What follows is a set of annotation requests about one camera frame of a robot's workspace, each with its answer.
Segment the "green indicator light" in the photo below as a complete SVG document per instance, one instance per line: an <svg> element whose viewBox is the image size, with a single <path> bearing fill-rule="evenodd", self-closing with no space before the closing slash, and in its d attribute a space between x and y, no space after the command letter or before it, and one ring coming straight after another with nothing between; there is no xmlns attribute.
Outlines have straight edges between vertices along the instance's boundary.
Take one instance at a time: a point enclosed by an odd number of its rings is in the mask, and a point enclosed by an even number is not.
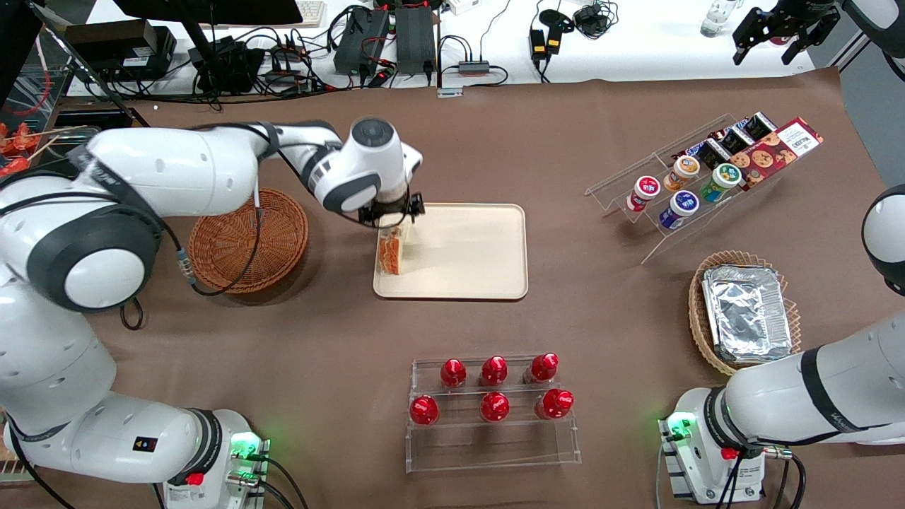
<svg viewBox="0 0 905 509"><path fill-rule="evenodd" d="M246 458L248 455L255 454L261 447L261 439L251 431L236 433L230 442L230 451L233 456Z"/></svg>

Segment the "red cable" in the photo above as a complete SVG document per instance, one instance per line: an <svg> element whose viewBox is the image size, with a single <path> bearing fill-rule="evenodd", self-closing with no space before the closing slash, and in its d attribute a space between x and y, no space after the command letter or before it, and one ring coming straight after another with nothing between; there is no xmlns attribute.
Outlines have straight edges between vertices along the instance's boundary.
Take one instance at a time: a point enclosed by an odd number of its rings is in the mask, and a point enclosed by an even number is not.
<svg viewBox="0 0 905 509"><path fill-rule="evenodd" d="M41 99L38 100L38 103L25 111L13 111L6 105L4 105L4 110L7 112L10 112L10 113L13 113L17 117L27 117L28 115L31 115L32 113L36 113L38 110L41 109L41 107L47 102L47 99L50 97L51 87L52 87L51 74L49 72L47 72L47 70L45 69L44 70L44 92L43 92L43 94L41 94Z"/></svg>

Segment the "computer monitor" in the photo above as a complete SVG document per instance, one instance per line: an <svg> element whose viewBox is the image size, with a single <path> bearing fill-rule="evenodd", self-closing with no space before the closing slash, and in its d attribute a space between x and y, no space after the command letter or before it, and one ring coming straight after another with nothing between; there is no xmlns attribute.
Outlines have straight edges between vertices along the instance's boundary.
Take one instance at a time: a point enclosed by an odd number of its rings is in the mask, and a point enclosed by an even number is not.
<svg viewBox="0 0 905 509"><path fill-rule="evenodd" d="M158 21L183 21L170 0L114 0L123 14ZM295 0L182 0L198 23L269 26L301 23Z"/></svg>

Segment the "clear acrylic rack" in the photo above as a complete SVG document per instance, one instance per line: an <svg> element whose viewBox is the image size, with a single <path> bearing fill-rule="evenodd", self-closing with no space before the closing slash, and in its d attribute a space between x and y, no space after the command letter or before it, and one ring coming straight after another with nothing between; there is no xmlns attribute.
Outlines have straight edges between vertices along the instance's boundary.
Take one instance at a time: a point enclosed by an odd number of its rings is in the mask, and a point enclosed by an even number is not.
<svg viewBox="0 0 905 509"><path fill-rule="evenodd" d="M663 178L665 178L672 170L673 154L677 154L682 150L703 141L711 132L723 129L735 123L737 123L735 117L728 114L723 115L718 119L697 128L684 137L676 139L673 143L655 151L650 156L634 163L632 166L620 171L616 175L589 187L585 191L585 196L594 197L604 211L612 212L615 207L618 207L633 224L637 224L642 217L645 217L646 219L642 222L646 224L649 221L653 225L656 231L652 233L652 236L657 239L657 243L651 252L641 261L642 264L704 229L720 212L731 204L748 201L753 196L763 196L782 178L781 173L774 175L757 186L752 187L749 191L743 191L741 187L734 187L726 193L726 196L715 204L706 200L700 200L700 207L694 216L686 218L681 226L674 230L665 228L660 223L660 213L669 206L670 198L672 198L672 195L674 194L665 187L660 191L660 195L648 202L642 212L633 212L627 207L625 199L632 193L634 183L638 177L649 175L657 178L662 183ZM708 181L708 179L710 179L710 168L707 168L706 165L701 165L699 175L686 183L683 189L694 193L695 196L700 198L700 188Z"/></svg>
<svg viewBox="0 0 905 509"><path fill-rule="evenodd" d="M534 357L505 356L509 375L495 387L478 385L486 358L460 359L468 379L455 389L447 389L440 382L445 360L415 360L409 404L418 396L430 396L440 408L440 417L429 427L417 426L408 419L406 473L581 463L575 413L570 411L553 420L534 414L544 392L565 389L558 376L546 384L522 383L522 373ZM492 391L503 393L510 402L509 415L497 423L485 422L479 411L481 399Z"/></svg>

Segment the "aluminum foil container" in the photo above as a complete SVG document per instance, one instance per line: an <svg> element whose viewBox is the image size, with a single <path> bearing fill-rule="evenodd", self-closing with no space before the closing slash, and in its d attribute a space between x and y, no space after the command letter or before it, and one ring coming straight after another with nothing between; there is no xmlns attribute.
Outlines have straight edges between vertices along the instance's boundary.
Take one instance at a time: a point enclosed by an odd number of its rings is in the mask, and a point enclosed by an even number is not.
<svg viewBox="0 0 905 509"><path fill-rule="evenodd" d="M792 352L792 338L776 271L719 265L701 279L713 350L735 364L762 364Z"/></svg>

